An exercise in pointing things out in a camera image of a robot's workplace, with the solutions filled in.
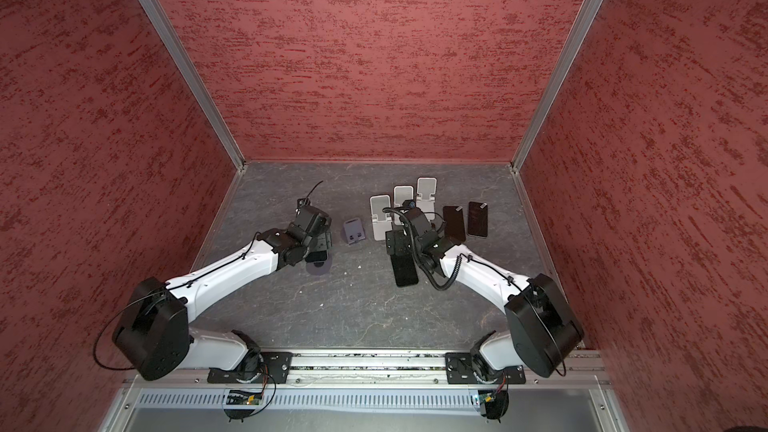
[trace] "gray marble surface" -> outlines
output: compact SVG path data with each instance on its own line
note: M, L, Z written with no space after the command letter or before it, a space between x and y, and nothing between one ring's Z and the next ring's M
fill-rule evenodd
M384 242L372 237L370 197L395 186L436 177L436 211L470 201L489 206L488 237L468 237L476 254L507 270L543 271L509 170L504 166L392 164L248 165L206 263L231 254L255 231L284 228L296 199L319 180L312 205L333 220L333 266L312 276L304 264L260 278L218 301L193 323L213 331L244 331L267 348L469 348L492 330L505 330L504 314L463 284L445 292L419 272L417 285L398 288ZM360 218L368 239L347 245L342 224Z

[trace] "black smartphone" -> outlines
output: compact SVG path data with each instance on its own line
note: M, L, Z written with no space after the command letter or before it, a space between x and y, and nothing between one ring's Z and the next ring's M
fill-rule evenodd
M473 237L488 236L488 204L470 202L467 220L467 234Z
M392 271L395 273L395 285L398 287L416 285L418 273L411 257L408 236L402 230L389 230L385 238L386 253L389 255Z
M464 208L461 206L445 206L442 208L442 216L446 220L446 235L455 238L461 243L466 242Z

